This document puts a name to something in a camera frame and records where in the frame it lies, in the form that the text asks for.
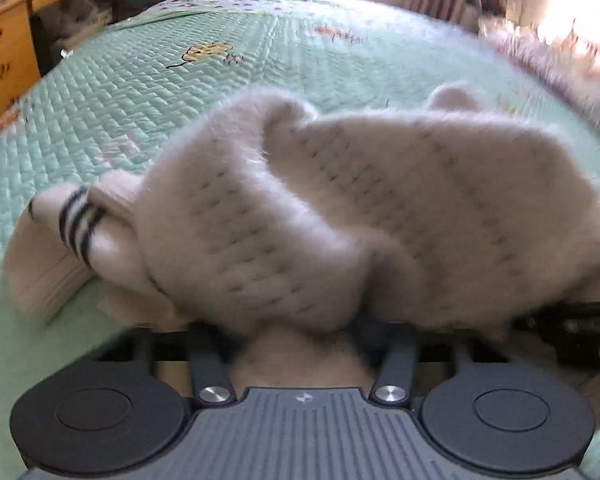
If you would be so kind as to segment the white striped knit sweater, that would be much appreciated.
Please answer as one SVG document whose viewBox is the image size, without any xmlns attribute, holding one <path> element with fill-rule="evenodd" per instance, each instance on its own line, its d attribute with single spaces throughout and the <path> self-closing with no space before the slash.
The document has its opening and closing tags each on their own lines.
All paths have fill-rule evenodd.
<svg viewBox="0 0 600 480">
<path fill-rule="evenodd" d="M 250 89 L 142 174 L 33 196 L 3 275 L 42 320 L 101 278 L 115 318 L 243 336 L 240 384 L 368 385 L 345 344 L 318 340 L 362 310 L 498 336 L 548 304 L 600 301 L 600 191 L 553 131 L 462 84 L 416 110 L 326 115 Z"/>
</svg>

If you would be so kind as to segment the green quilted bee bedspread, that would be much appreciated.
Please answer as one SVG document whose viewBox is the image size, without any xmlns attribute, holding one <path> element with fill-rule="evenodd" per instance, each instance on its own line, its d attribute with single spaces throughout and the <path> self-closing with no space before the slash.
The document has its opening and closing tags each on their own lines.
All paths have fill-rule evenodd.
<svg viewBox="0 0 600 480">
<path fill-rule="evenodd" d="M 539 81 L 449 24 L 364 0 L 169 0 L 61 61 L 0 129 L 0 479 L 23 464 L 9 434 L 21 393 L 118 330 L 84 287 L 53 323 L 16 309 L 5 247 L 49 185 L 140 171 L 171 132 L 227 93 L 272 84 L 321 110 L 416 105 L 439 84 L 475 84 L 497 107 L 559 129 L 600 184 L 600 135 Z"/>
</svg>

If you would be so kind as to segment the floral pink pillow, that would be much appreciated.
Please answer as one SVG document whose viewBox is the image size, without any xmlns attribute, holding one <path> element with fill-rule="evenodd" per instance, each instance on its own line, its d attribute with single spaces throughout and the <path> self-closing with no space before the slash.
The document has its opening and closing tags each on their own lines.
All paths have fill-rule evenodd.
<svg viewBox="0 0 600 480">
<path fill-rule="evenodd" d="M 600 135 L 600 48 L 577 51 L 570 34 L 559 46 L 547 44 L 530 27 L 504 18 L 480 18 L 479 35 L 499 54 L 535 76 L 564 99 Z"/>
</svg>

